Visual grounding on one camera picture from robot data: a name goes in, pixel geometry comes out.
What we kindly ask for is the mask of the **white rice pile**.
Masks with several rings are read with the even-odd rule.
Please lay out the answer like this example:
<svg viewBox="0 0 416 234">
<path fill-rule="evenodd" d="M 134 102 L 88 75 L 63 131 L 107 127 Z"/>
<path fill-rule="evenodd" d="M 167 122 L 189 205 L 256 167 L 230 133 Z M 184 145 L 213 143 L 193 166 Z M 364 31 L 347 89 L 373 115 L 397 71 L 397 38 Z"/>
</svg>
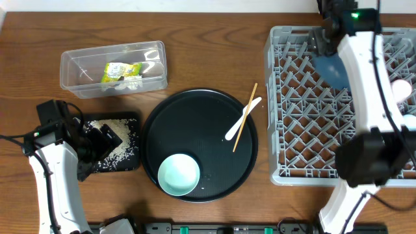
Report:
<svg viewBox="0 0 416 234">
<path fill-rule="evenodd" d="M 133 124 L 137 121 L 130 119 L 93 120 L 88 124 L 100 128 L 107 124 L 123 142 L 106 158 L 94 165 L 94 172 L 120 172 L 134 170 L 139 166 L 137 134 L 132 133 Z"/>
</svg>

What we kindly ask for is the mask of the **blue plate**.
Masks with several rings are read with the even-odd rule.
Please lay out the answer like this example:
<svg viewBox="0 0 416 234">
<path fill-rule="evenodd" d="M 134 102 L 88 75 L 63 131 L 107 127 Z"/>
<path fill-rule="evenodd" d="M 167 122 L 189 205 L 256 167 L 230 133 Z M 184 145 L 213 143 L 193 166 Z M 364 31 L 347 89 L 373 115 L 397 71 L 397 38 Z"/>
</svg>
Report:
<svg viewBox="0 0 416 234">
<path fill-rule="evenodd" d="M 337 53 L 328 57 L 313 55 L 313 66 L 324 82 L 332 88 L 337 90 L 350 88 L 345 65 Z"/>
</svg>

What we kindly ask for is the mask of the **rectangular black tray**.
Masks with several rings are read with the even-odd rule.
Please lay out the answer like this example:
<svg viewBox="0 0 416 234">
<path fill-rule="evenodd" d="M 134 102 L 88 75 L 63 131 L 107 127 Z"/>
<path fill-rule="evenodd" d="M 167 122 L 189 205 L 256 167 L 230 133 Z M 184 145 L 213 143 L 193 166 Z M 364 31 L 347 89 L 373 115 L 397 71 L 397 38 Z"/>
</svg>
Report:
<svg viewBox="0 0 416 234">
<path fill-rule="evenodd" d="M 135 170 L 140 165 L 140 119 L 135 112 L 87 114 L 81 135 L 87 148 L 80 152 L 79 180 L 90 174 Z"/>
</svg>

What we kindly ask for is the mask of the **yellow green snack wrapper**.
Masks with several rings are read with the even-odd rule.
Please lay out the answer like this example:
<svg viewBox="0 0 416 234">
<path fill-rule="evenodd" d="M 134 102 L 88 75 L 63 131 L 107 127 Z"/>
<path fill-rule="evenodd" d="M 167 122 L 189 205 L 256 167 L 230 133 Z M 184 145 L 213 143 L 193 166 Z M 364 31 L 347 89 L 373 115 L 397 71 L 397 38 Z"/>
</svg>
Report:
<svg viewBox="0 0 416 234">
<path fill-rule="evenodd" d="M 119 81 L 121 77 L 133 77 L 139 75 L 142 63 L 127 64 L 123 62 L 106 63 L 101 83 Z"/>
</svg>

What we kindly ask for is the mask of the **mint green bowl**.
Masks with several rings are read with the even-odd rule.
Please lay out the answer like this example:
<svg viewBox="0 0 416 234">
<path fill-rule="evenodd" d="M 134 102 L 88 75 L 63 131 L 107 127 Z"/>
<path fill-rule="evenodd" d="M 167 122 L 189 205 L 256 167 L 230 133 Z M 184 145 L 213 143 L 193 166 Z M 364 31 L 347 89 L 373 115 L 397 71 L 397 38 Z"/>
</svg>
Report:
<svg viewBox="0 0 416 234">
<path fill-rule="evenodd" d="M 176 153 L 160 165 L 157 179 L 159 186 L 171 196 L 184 196 L 192 192 L 200 180 L 200 167 L 191 156 Z"/>
</svg>

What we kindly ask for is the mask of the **wooden chopstick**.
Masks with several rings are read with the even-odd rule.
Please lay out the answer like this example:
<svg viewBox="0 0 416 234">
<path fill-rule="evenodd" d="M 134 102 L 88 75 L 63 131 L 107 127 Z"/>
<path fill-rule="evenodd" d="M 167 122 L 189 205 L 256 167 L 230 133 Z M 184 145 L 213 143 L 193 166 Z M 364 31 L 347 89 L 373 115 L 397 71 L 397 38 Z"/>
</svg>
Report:
<svg viewBox="0 0 416 234">
<path fill-rule="evenodd" d="M 248 102 L 248 104 L 247 104 L 246 111 L 245 111 L 245 113 L 244 113 L 244 115 L 243 115 L 242 123 L 241 123 L 241 125 L 240 125 L 240 129 L 239 129 L 239 132 L 238 132 L 238 135 L 237 135 L 237 139 L 236 139 L 236 141 L 235 141 L 235 145 L 234 145 L 234 147 L 233 147 L 233 153 L 235 152 L 235 150 L 236 150 L 236 148 L 237 148 L 237 146 L 238 146 L 239 139 L 240 139 L 240 137 L 241 137 L 242 130 L 243 130 L 243 128 L 244 128 L 244 124 L 245 124 L 246 118 L 247 118 L 248 113 L 249 113 L 249 110 L 250 110 L 250 106 L 251 106 L 251 104 L 252 104 L 252 101 L 253 101 L 253 99 L 254 99 L 255 92 L 256 92 L 256 90 L 257 90 L 257 85 L 258 85 L 258 84 L 257 84 L 257 83 L 255 83 L 255 84 L 254 84 L 254 86 L 253 86 L 253 90 L 252 90 L 252 93 L 251 93 L 251 96 L 250 96 L 249 102 Z"/>
</svg>

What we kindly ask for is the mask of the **pale pink cup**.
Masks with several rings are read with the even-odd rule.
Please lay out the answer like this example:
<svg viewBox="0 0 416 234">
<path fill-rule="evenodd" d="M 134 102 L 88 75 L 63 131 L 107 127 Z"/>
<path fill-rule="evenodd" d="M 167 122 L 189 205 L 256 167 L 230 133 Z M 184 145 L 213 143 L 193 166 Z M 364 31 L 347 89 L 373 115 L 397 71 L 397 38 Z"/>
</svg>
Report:
<svg viewBox="0 0 416 234">
<path fill-rule="evenodd" d="M 391 90 L 396 103 L 402 103 L 411 95 L 412 85 L 403 79 L 391 83 Z"/>
</svg>

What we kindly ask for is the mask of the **round black serving tray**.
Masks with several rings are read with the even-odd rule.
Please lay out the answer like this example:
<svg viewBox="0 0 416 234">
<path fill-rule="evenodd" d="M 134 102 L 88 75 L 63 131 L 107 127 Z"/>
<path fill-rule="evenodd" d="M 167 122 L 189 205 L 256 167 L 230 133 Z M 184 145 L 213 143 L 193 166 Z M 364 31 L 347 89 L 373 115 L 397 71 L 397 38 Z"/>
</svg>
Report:
<svg viewBox="0 0 416 234">
<path fill-rule="evenodd" d="M 211 89 L 176 93 L 158 104 L 146 120 L 140 142 L 142 165 L 157 185 L 162 162 L 175 153 L 196 160 L 200 180 L 186 202 L 219 200 L 237 190 L 250 175 L 258 152 L 252 117 L 247 117 L 238 142 L 225 135 L 243 114 L 243 104 L 233 96 Z"/>
</svg>

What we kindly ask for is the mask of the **light blue cup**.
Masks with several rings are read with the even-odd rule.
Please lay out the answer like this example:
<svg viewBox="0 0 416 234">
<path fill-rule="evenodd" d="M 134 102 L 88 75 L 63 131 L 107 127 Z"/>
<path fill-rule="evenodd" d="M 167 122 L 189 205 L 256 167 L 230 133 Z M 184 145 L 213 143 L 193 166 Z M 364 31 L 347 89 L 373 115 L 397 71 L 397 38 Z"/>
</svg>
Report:
<svg viewBox="0 0 416 234">
<path fill-rule="evenodd" d="M 403 115 L 404 123 L 410 131 L 416 131 L 416 116 L 412 114 Z"/>
</svg>

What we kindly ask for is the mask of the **white plastic spoon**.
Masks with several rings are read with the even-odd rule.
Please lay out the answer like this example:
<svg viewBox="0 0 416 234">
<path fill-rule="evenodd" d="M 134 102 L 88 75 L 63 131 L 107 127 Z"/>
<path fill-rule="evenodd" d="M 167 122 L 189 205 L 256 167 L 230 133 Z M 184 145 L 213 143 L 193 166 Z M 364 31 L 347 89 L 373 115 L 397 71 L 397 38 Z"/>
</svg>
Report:
<svg viewBox="0 0 416 234">
<path fill-rule="evenodd" d="M 260 103 L 261 100 L 262 100 L 262 97 L 255 98 L 251 102 L 251 104 L 250 104 L 250 108 L 249 108 L 248 113 L 250 113 L 256 107 L 256 105 Z M 237 120 L 237 122 L 226 133 L 226 135 L 225 135 L 225 139 L 226 140 L 230 141 L 235 136 L 235 134 L 237 133 L 237 131 L 240 129 L 241 124 L 242 124 L 242 121 L 243 121 L 243 118 L 244 118 L 244 114 L 246 113 L 247 107 L 248 106 L 245 106 L 245 108 L 243 108 L 243 110 L 242 110 L 242 116 Z"/>
</svg>

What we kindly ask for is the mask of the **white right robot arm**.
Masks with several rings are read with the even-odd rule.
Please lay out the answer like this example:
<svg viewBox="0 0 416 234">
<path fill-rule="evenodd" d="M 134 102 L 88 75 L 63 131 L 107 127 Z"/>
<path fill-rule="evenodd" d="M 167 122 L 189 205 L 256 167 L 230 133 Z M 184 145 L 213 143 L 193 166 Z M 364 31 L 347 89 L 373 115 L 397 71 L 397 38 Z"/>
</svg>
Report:
<svg viewBox="0 0 416 234">
<path fill-rule="evenodd" d="M 378 7 L 319 1 L 318 10 L 323 24 L 309 33 L 313 64 L 332 87 L 349 89 L 356 133 L 335 151 L 339 179 L 318 213 L 317 229 L 350 233 L 365 204 L 415 161 L 415 119 L 398 108 L 411 85 L 389 79 Z"/>
</svg>

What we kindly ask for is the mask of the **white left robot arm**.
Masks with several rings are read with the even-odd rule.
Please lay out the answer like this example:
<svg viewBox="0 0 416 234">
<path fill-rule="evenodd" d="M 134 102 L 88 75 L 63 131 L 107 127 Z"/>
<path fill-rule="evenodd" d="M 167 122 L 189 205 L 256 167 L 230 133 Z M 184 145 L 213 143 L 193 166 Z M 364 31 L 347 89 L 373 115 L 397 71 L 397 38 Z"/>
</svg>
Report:
<svg viewBox="0 0 416 234">
<path fill-rule="evenodd" d="M 22 150 L 36 179 L 39 232 L 136 233 L 134 222 L 123 216 L 96 229 L 88 224 L 79 182 L 122 140 L 108 125 L 88 125 L 83 116 L 74 117 L 68 107 L 69 103 L 54 99 L 37 105 L 40 126 L 23 138 Z"/>
</svg>

